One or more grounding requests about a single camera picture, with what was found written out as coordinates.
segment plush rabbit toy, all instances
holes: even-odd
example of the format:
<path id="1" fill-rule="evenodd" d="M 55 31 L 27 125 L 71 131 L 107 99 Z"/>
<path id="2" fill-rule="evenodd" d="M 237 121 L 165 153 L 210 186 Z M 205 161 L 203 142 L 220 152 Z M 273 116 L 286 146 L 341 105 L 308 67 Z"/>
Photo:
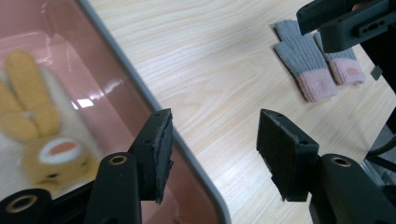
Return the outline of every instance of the plush rabbit toy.
<path id="1" fill-rule="evenodd" d="M 23 143 L 21 165 L 32 185 L 56 194 L 78 181 L 94 179 L 98 162 L 91 152 L 59 134 L 60 113 L 34 58 L 14 50 L 5 68 L 9 83 L 0 81 L 0 131 Z"/>

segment wooden table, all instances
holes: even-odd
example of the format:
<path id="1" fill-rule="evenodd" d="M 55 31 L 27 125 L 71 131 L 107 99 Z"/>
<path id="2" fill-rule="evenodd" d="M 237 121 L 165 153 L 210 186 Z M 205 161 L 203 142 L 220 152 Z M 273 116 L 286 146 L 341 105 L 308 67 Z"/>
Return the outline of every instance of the wooden table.
<path id="1" fill-rule="evenodd" d="M 233 223 L 310 223 L 307 203 L 282 203 L 255 149 L 259 114 L 285 114 L 319 154 L 362 161 L 396 105 L 360 46 L 367 82 L 309 104 L 276 57 L 276 21 L 309 1 L 91 0 L 228 205 Z"/>

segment plastic bin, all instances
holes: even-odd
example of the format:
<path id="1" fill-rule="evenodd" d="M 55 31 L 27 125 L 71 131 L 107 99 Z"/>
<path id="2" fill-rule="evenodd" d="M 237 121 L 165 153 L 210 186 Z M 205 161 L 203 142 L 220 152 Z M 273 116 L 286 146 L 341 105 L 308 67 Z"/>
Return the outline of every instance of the plastic bin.
<path id="1" fill-rule="evenodd" d="M 87 1 L 0 1 L 0 70 L 14 49 L 28 50 L 55 74 L 101 158 L 126 151 L 160 109 Z M 0 157 L 12 158 L 10 151 L 0 142 Z M 163 203 L 142 202 L 143 222 L 229 223 L 224 201 L 177 132 L 172 160 Z M 12 181 L 23 178 L 17 162 L 2 163 L 0 200 L 26 188 Z"/>

